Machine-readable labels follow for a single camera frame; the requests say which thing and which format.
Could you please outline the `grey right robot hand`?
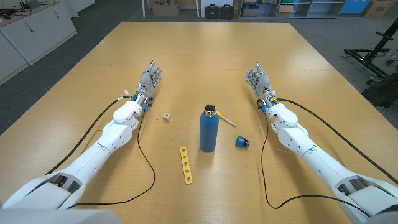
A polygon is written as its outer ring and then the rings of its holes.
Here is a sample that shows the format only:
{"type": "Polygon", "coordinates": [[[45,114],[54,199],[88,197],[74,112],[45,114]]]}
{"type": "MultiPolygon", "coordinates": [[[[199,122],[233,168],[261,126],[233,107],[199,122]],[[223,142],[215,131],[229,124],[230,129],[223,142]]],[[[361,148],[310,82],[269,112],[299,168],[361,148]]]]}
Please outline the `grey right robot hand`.
{"type": "Polygon", "coordinates": [[[269,77],[259,62],[256,62],[256,69],[249,68],[244,81],[254,90],[257,99],[269,100],[275,96],[269,77]]]}

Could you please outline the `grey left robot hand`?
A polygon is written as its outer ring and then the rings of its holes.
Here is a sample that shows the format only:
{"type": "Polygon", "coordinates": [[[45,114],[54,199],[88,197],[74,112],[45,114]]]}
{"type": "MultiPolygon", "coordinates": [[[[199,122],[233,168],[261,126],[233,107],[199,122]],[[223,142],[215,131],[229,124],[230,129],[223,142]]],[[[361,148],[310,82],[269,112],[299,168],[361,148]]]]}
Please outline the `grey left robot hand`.
{"type": "Polygon", "coordinates": [[[162,70],[160,66],[155,65],[155,61],[152,60],[147,68],[141,75],[136,94],[144,95],[149,98],[153,95],[153,92],[157,84],[162,79],[162,70]]]}

